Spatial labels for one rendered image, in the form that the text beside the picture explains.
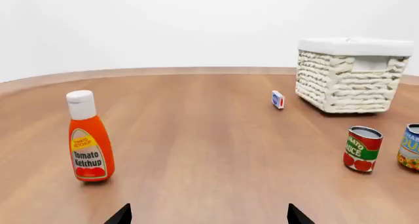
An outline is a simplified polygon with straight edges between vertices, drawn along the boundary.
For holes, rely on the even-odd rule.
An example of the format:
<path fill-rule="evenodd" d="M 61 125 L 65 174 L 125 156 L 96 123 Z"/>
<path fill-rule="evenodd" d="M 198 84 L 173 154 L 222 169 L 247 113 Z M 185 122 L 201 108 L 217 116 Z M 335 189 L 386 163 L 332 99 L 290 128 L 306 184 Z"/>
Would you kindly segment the alphabet soup can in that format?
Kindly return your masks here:
<path fill-rule="evenodd" d="M 397 161 L 400 165 L 419 172 L 419 123 L 408 124 L 405 128 Z"/>

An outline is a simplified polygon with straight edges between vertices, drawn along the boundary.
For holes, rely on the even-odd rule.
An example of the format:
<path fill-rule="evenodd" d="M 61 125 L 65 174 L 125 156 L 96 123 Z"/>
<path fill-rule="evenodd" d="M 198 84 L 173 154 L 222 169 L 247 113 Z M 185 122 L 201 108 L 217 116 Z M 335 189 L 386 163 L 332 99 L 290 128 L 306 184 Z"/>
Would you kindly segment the cream cheese box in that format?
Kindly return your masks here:
<path fill-rule="evenodd" d="M 272 91 L 271 102 L 278 109 L 283 109 L 284 108 L 284 103 L 285 103 L 285 97 L 280 92 L 278 92 L 277 90 L 273 90 Z"/>

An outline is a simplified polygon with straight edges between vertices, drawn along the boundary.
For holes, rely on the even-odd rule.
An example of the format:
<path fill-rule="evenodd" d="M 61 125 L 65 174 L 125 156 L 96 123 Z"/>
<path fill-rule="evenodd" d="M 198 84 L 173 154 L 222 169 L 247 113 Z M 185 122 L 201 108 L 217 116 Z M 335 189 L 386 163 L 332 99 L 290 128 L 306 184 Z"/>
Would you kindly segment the white woven basket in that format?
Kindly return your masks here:
<path fill-rule="evenodd" d="M 301 39 L 295 93 L 326 113 L 385 112 L 413 48 L 413 41 Z"/>

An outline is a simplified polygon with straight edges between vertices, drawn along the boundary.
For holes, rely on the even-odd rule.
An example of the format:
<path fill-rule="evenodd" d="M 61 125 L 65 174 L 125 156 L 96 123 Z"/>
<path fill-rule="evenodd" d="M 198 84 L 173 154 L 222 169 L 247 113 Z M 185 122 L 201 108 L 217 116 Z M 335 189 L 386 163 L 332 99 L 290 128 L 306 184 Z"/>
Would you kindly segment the tomato sauce can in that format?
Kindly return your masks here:
<path fill-rule="evenodd" d="M 350 127 L 343 156 L 344 165 L 357 172 L 372 172 L 382 139 L 382 133 L 375 129 L 364 126 Z"/>

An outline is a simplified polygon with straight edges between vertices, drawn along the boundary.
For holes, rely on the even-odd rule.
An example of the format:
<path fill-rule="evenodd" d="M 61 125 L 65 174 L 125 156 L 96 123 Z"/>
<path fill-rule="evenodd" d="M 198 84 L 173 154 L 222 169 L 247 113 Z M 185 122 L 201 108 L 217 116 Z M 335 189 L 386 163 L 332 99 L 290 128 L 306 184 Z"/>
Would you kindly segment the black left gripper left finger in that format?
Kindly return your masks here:
<path fill-rule="evenodd" d="M 132 211 L 130 203 L 125 204 L 114 215 L 112 215 L 104 224 L 131 224 Z"/>

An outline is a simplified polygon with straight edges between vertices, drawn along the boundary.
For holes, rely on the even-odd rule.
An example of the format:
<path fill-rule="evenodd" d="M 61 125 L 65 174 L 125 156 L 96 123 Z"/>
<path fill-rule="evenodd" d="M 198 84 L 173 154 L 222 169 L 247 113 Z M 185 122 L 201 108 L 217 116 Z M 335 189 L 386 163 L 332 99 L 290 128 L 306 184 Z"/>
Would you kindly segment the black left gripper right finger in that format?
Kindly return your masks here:
<path fill-rule="evenodd" d="M 315 224 L 307 215 L 300 211 L 294 204 L 289 204 L 287 209 L 288 224 Z"/>

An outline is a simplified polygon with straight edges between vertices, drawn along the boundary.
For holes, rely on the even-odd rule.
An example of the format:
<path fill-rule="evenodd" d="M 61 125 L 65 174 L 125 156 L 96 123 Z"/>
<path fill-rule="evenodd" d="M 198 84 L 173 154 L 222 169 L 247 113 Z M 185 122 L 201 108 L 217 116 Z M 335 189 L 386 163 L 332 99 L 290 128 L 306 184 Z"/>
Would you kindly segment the tomato ketchup bottle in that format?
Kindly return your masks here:
<path fill-rule="evenodd" d="M 115 161 L 109 136 L 96 112 L 93 92 L 70 92 L 66 100 L 71 117 L 69 152 L 75 177 L 84 182 L 108 180 L 115 171 Z"/>

